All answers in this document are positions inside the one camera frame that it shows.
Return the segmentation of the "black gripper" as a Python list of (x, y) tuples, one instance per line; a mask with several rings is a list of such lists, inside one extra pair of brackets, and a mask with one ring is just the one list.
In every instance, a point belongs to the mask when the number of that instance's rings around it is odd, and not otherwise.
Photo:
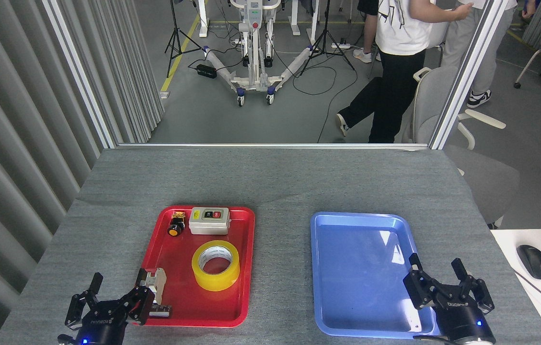
[[(66, 335), (67, 345), (121, 345), (127, 320), (146, 323), (156, 294), (149, 287), (135, 286), (117, 301), (98, 301), (103, 278), (96, 272), (89, 288), (71, 297), (64, 324), (78, 334), (76, 338)], [(90, 310), (82, 317), (86, 305)]]
[(403, 278), (403, 284), (413, 306), (417, 310), (423, 307), (435, 307), (437, 325), (441, 333), (458, 345), (493, 345), (496, 339), (484, 314), (494, 310), (495, 306), (487, 285), (483, 279), (476, 279), (464, 267), (460, 258), (454, 258), (451, 266), (460, 280), (458, 297), (448, 299), (441, 283), (430, 277), (422, 269), (417, 253), (409, 257), (409, 273)]

